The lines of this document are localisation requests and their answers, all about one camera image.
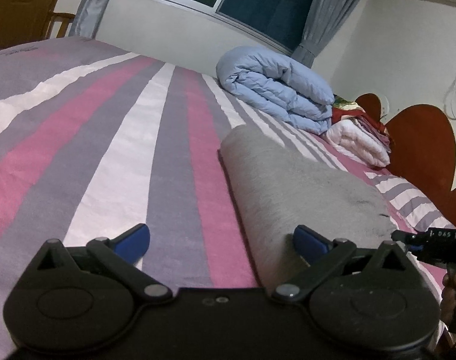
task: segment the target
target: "curtain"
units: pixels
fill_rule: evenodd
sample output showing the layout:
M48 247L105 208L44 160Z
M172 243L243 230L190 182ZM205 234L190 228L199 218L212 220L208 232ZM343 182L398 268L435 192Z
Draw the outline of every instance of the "curtain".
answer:
M94 38L109 0L81 0L69 36Z
M315 57L333 38L359 0L313 0L300 45L293 59L309 68Z

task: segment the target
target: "window sill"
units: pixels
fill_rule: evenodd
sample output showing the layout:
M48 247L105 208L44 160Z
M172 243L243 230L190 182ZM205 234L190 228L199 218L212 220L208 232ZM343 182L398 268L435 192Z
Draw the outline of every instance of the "window sill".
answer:
M263 43L269 48L272 48L282 54L291 55L292 51L284 47L283 45L279 44L273 39L263 35L262 33L256 31L255 29L248 27L242 23L239 23L227 16L219 14L216 12L215 8L209 7L208 5L201 4L197 1L193 0L155 0L163 4L172 5L174 7L178 7L181 9L185 9L187 11L195 11L201 13L203 15L208 16L211 20L217 21L218 23L222 23L226 26L230 26L231 28L244 33L245 35L249 35L250 37L255 38L255 40Z

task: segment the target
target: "bed sheet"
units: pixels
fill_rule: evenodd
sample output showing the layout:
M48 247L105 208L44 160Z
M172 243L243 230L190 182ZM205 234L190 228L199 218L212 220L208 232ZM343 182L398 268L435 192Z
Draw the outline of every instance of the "bed sheet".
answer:
M46 239L80 246L144 222L152 237L138 267L157 280L256 286L218 160L241 124L372 185L372 169L210 76L80 37L0 51L0 359L13 349L4 300ZM440 293L442 271L418 266Z

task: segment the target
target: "headboard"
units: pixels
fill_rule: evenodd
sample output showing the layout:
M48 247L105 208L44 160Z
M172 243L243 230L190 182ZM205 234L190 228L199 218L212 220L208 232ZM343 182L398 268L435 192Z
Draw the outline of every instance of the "headboard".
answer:
M357 103L380 120L376 95L362 95ZM456 226L456 189L451 191L456 141L446 115L433 105L417 104L397 114L386 127L394 141L388 170L416 185Z

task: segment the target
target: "blue quilt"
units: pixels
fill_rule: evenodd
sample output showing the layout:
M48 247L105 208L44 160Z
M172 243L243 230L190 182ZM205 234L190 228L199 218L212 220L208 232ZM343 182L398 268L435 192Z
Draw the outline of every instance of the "blue quilt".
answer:
M311 69L264 47L240 46L217 64L220 84L248 105L320 135L331 126L333 91Z

